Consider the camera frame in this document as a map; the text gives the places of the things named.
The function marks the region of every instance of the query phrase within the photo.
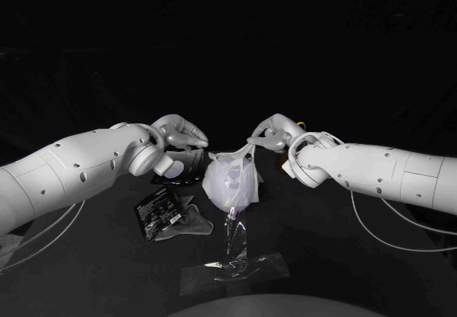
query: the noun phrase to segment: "plastic sheet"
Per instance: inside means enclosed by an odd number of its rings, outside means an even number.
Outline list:
[[[251,284],[290,277],[281,254],[248,257],[245,211],[227,215],[224,260],[181,270],[181,296],[225,291],[227,297],[251,294]]]

